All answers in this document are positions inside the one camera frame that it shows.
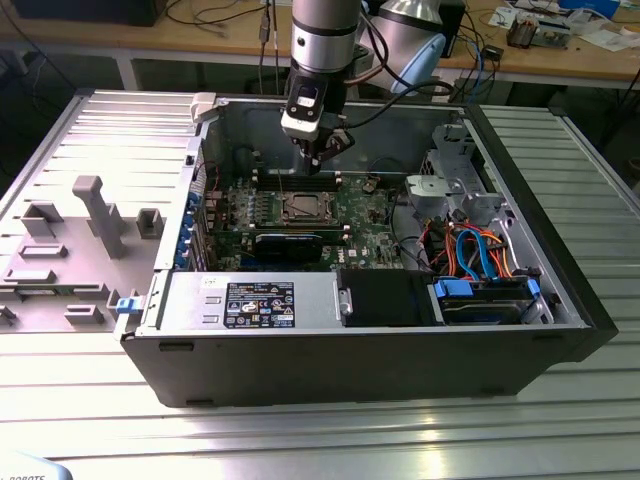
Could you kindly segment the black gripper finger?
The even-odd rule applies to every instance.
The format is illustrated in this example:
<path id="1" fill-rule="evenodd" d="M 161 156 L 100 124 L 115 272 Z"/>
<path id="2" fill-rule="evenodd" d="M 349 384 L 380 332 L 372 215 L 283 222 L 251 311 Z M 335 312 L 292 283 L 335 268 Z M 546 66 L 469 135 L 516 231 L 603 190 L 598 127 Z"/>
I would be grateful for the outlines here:
<path id="1" fill-rule="evenodd" d="M 313 140 L 300 139 L 298 141 L 304 172 L 309 176 L 315 175 L 321 170 L 321 160 L 319 159 L 322 150 L 321 140 L 321 135 L 317 134 Z"/>
<path id="2" fill-rule="evenodd" d="M 345 129 L 321 128 L 319 135 L 319 162 L 324 163 L 333 159 L 354 144 L 354 137 Z"/>

